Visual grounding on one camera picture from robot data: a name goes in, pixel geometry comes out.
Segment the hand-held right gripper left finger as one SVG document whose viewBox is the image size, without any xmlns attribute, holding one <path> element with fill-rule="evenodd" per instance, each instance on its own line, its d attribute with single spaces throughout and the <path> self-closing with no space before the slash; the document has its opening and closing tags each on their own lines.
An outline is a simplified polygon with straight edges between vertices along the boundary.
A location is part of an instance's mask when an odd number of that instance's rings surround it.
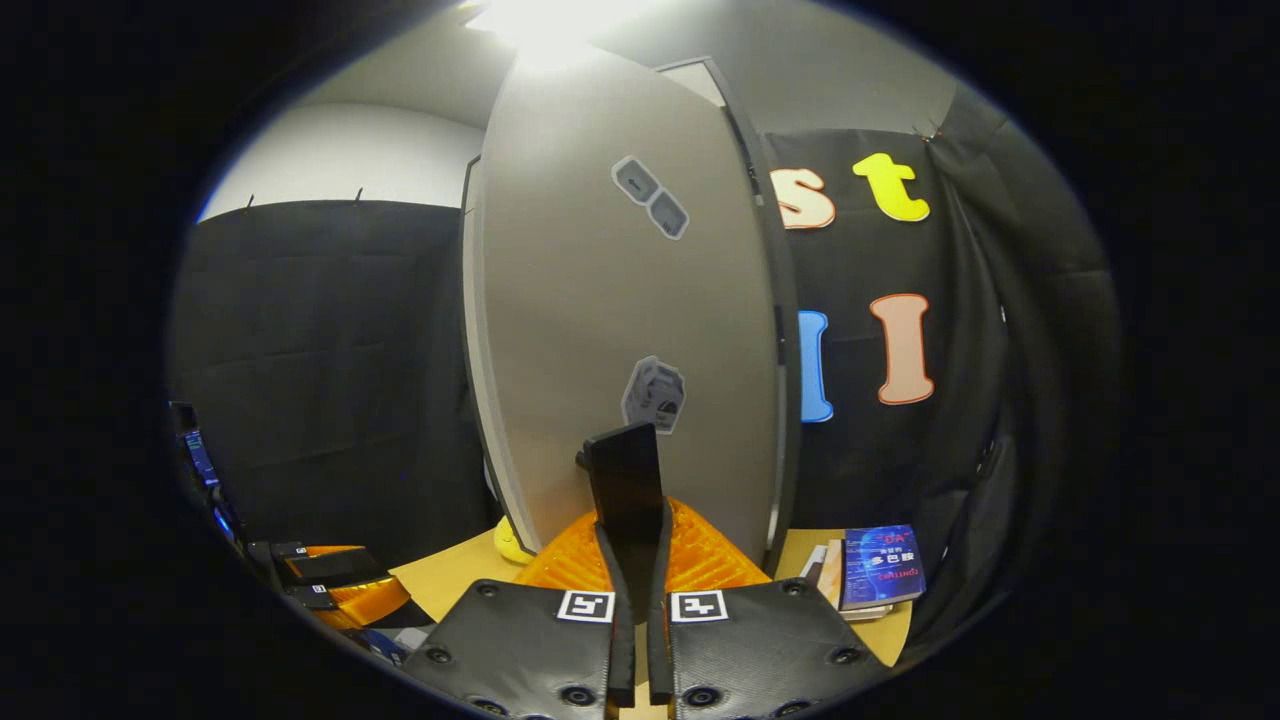
<svg viewBox="0 0 1280 720">
<path fill-rule="evenodd" d="M 634 614 L 595 511 L 449 600 L 401 665 L 416 688 L 485 719 L 614 719 L 634 702 Z"/>
</svg>

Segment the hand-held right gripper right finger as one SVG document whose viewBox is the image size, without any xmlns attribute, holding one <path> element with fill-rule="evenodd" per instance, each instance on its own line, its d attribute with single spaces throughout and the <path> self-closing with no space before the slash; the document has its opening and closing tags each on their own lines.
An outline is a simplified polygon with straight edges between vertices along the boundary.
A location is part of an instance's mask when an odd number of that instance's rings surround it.
<svg viewBox="0 0 1280 720">
<path fill-rule="evenodd" d="M 814 583 L 768 578 L 676 498 L 646 633 L 650 697 L 671 719 L 810 716 L 891 674 Z"/>
</svg>

